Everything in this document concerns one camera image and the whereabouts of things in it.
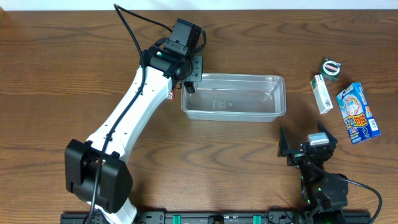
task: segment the white wall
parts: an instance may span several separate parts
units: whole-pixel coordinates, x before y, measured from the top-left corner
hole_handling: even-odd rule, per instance
[[[398,0],[0,0],[6,11],[239,9],[398,9]]]

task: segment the blue box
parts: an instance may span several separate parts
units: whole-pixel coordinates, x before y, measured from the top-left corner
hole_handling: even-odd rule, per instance
[[[381,134],[360,83],[352,83],[336,98],[353,144]]]

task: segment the barcode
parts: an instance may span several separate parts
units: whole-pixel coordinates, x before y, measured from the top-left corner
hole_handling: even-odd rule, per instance
[[[377,124],[376,124],[376,122],[375,122],[375,120],[374,119],[370,119],[369,120],[369,123],[371,124],[371,129],[372,129],[372,131],[377,131],[379,128],[377,127]]]
[[[331,105],[330,105],[330,100],[325,100],[325,105],[326,105],[326,107],[331,106]]]

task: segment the gray container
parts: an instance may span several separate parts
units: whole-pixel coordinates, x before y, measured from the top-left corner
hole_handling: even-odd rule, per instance
[[[190,119],[271,122],[286,112],[285,80],[277,75],[203,74],[197,91],[183,88]]]

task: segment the wooden tabletop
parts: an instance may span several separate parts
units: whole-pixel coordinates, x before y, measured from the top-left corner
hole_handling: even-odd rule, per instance
[[[176,18],[207,32],[207,73],[280,75],[287,112],[272,123],[189,120],[163,102],[139,136],[128,164],[130,199],[168,211],[299,208],[300,174],[277,157],[279,127],[291,146],[317,132],[338,139],[330,172],[383,196],[376,223],[397,223],[397,11],[141,11],[172,26]],[[126,16],[142,49],[167,30]],[[327,82],[333,108],[320,115],[310,80],[323,57],[342,63]],[[110,115],[139,64],[114,11],[6,12],[0,21],[0,222],[59,223],[89,205],[65,188],[64,150]],[[361,82],[381,136],[352,145],[335,96]],[[349,187],[348,208],[376,211],[377,197]]]

